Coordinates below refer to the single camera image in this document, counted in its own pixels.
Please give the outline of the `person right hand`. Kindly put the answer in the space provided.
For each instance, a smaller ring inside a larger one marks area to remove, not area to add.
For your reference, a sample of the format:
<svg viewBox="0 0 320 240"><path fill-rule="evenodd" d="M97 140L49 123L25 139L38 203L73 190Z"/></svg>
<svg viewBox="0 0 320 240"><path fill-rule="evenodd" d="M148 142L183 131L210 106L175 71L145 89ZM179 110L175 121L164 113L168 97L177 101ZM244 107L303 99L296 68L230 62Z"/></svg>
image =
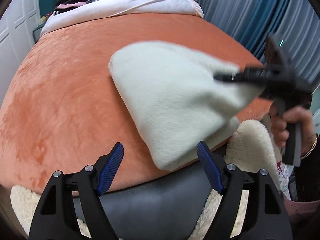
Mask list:
<svg viewBox="0 0 320 240"><path fill-rule="evenodd" d="M274 142L279 148L283 148L289 138L290 133L287 130L287 125L299 122L302 129L301 157L312 149L317 141L317 135L310 110L302 106L296 106L284 112L283 115L278 115L276 104L273 103L270 107L269 115Z"/></svg>

